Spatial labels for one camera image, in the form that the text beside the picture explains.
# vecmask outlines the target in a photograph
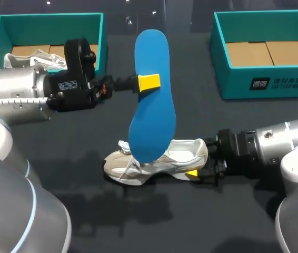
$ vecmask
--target shoe sole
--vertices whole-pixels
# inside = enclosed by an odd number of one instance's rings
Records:
[[[198,181],[198,178],[196,177],[188,177],[186,175],[186,172],[188,171],[192,171],[192,170],[199,170],[201,168],[203,168],[206,164],[206,160],[203,158],[202,160],[200,160],[199,162],[197,162],[195,164],[195,167],[191,167],[191,168],[187,168],[185,169],[183,172],[178,172],[178,173],[174,173],[174,172],[168,172],[168,171],[161,171],[159,173],[165,173],[165,174],[168,174],[168,175],[171,175],[173,176],[174,178],[176,179],[179,179],[179,180],[184,180],[184,181]],[[119,182],[119,183],[123,183],[123,184],[127,184],[129,186],[141,186],[143,185],[150,177],[152,177],[153,175],[155,174],[152,174],[152,175],[147,175],[147,177],[143,177],[145,175],[142,175],[142,178],[141,179],[119,179],[117,177],[113,177],[109,174],[106,173],[106,175],[108,177],[110,177],[111,179],[115,180],[116,182]]]

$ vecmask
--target white cable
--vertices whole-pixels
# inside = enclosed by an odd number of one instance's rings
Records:
[[[34,99],[0,99],[0,105],[10,104],[46,104],[47,98],[34,98]]]

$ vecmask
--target label sticker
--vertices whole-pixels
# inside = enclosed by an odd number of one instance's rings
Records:
[[[298,78],[275,78],[271,89],[298,89]]]
[[[266,90],[270,83],[269,77],[256,77],[252,80],[250,91]]]
[[[76,81],[64,82],[59,84],[59,89],[61,91],[76,89],[77,83]]]

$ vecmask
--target logo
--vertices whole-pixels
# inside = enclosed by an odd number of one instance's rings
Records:
[[[250,86],[250,91],[266,90],[270,80],[271,78],[269,77],[254,78]]]

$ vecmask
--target brown cardboard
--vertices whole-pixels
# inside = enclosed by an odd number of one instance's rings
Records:
[[[226,43],[233,67],[273,66],[265,42]]]
[[[98,58],[98,45],[90,45],[90,48],[96,54],[96,58]],[[65,58],[64,46],[51,46],[49,53]]]
[[[42,46],[14,46],[12,48],[12,54],[16,56],[31,56],[38,49],[48,53],[50,45]]]
[[[274,65],[298,65],[298,41],[266,42]]]

